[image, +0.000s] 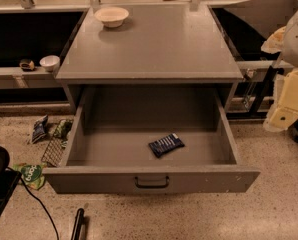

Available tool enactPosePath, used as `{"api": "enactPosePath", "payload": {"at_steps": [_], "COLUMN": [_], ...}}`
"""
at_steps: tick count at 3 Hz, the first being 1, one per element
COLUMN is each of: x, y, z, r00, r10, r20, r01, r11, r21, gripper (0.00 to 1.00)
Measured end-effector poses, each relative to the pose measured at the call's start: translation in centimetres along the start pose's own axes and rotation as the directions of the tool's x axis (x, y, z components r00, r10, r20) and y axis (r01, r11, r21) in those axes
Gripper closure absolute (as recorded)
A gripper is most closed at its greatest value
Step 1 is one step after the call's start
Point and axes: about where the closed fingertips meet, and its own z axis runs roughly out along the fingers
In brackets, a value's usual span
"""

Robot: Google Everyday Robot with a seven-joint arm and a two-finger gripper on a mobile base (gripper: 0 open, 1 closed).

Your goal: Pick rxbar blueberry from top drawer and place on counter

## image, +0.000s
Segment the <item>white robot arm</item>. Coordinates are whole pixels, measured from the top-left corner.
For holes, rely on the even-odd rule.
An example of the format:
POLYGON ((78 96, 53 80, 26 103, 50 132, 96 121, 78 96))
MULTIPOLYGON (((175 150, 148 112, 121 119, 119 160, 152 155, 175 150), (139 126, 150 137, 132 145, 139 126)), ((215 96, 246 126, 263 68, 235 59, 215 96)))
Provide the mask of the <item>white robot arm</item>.
POLYGON ((274 81, 274 103, 271 105, 263 127, 270 132, 287 130, 298 120, 298 10, 287 25, 276 30, 261 46, 265 53, 279 52, 281 61, 293 66, 286 76, 277 76, 274 81))

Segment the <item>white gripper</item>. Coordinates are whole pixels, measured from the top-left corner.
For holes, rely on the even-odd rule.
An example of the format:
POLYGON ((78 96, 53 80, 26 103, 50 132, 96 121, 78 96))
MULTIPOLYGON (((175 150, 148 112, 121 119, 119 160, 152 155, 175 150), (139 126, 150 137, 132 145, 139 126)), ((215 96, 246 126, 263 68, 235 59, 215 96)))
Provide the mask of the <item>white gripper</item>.
MULTIPOLYGON (((262 44, 261 50, 275 54, 282 51, 286 27, 276 30, 262 44)), ((298 68, 294 68, 286 76, 278 74, 274 80, 274 103, 271 105, 263 123, 269 132, 287 130, 298 120, 298 68)))

